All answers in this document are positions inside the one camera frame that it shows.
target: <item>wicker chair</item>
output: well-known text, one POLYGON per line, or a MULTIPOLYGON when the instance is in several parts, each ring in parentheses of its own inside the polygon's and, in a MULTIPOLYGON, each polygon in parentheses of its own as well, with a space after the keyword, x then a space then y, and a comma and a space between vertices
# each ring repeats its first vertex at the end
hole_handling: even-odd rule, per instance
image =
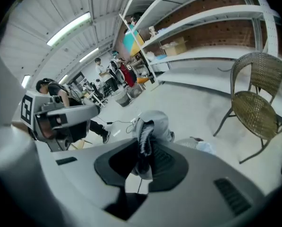
POLYGON ((260 154, 270 143, 275 135, 282 132, 282 123, 279 124, 277 115, 271 106, 280 83, 282 82, 282 61, 269 54, 254 52, 240 57, 231 70, 231 108, 222 119, 221 125, 213 136, 220 131, 228 117, 236 116, 242 124, 261 140, 262 148, 255 154, 247 157, 239 163, 260 154), (251 77, 248 91, 235 93, 235 81, 238 73, 251 64, 251 77), (263 89, 272 98, 270 102, 256 93, 250 92, 251 87, 263 89))

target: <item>black shoe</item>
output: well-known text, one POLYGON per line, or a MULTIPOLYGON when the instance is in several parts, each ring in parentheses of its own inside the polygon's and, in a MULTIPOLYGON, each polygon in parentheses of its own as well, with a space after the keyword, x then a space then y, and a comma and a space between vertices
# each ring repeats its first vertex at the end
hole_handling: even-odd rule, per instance
POLYGON ((106 143, 108 142, 110 134, 111 134, 111 133, 108 131, 108 132, 107 132, 107 135, 102 136, 102 138, 103 138, 103 144, 106 144, 106 143))

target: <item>chair seat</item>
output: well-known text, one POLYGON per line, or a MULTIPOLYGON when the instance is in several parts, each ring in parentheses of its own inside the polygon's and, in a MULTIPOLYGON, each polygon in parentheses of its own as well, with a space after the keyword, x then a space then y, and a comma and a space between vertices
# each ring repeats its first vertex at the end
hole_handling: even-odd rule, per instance
POLYGON ((232 99, 232 109, 243 125, 258 137, 270 140, 277 134, 276 113, 260 95, 248 91, 237 92, 232 99))

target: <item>red cloth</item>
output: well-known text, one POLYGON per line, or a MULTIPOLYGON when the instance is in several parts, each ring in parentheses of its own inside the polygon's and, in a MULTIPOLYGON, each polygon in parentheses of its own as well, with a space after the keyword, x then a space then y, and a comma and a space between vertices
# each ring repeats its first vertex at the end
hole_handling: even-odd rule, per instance
POLYGON ((133 77, 129 73, 129 70, 123 64, 121 64, 120 70, 123 72, 125 81, 127 82, 128 86, 133 87, 135 82, 133 81, 133 77))

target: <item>cardboard box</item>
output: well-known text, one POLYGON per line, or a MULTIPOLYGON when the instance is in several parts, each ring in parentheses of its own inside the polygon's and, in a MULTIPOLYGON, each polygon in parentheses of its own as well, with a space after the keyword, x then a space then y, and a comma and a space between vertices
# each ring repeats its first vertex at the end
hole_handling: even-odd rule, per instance
POLYGON ((187 51, 184 38, 180 37, 169 44, 161 46, 167 56, 178 55, 187 51))

